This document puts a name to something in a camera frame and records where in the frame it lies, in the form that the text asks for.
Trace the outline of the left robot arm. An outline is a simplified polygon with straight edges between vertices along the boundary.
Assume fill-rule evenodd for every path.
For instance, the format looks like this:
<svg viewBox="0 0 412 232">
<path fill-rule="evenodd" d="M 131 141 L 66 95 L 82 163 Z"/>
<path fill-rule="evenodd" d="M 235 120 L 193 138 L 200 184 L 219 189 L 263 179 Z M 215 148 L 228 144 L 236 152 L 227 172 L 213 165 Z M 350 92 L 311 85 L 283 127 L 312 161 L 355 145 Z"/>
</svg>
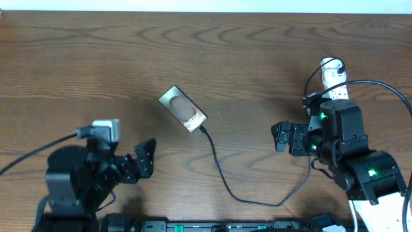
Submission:
<svg viewBox="0 0 412 232">
<path fill-rule="evenodd" d="M 37 209 L 34 231 L 136 231 L 121 214 L 97 218 L 103 201 L 119 184 L 136 184 L 153 174 L 155 139 L 135 146 L 135 157 L 115 155 L 117 143 L 90 137 L 85 147 L 65 146 L 48 157 L 48 196 Z"/>
</svg>

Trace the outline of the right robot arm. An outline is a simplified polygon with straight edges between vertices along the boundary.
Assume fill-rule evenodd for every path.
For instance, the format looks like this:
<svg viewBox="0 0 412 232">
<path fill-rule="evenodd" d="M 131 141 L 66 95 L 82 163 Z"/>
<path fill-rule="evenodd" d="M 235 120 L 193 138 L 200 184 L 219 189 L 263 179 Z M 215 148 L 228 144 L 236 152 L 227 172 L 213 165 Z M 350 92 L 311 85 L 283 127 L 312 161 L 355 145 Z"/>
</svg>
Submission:
<svg viewBox="0 0 412 232">
<path fill-rule="evenodd" d="M 276 151 L 315 157 L 345 193 L 351 211 L 368 231 L 411 231 L 407 186 L 386 151 L 369 147 L 361 109 L 348 99 L 323 99 L 312 106 L 307 124 L 272 125 Z"/>
</svg>

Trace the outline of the Galaxy smartphone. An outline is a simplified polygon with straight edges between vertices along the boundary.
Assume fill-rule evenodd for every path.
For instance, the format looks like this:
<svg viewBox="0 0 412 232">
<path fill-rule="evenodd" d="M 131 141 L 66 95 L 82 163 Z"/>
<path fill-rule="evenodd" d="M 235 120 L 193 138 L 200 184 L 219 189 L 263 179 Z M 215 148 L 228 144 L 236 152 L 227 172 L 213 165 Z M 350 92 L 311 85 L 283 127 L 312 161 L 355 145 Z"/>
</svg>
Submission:
<svg viewBox="0 0 412 232">
<path fill-rule="evenodd" d="M 193 133 L 208 119 L 203 110 L 177 85 L 167 90 L 158 101 L 189 133 Z"/>
</svg>

